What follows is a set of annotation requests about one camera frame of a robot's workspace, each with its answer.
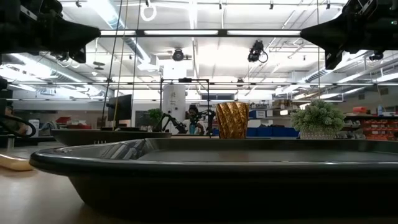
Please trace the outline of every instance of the gold vase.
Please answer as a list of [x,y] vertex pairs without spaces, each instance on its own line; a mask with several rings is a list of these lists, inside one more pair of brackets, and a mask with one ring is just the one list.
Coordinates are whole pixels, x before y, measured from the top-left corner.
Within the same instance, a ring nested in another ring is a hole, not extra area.
[[245,139],[248,130],[249,104],[219,103],[216,106],[221,139]]

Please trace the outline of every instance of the black tray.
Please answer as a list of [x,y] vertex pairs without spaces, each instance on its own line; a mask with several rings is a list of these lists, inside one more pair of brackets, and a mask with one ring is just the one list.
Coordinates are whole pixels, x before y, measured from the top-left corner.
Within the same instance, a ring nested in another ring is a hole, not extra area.
[[398,214],[397,146],[143,139],[45,149],[30,164],[68,176],[87,205],[135,220],[374,217]]
[[170,138],[171,133],[149,133],[143,131],[101,131],[94,129],[55,129],[51,135],[67,146],[83,146],[144,138]]

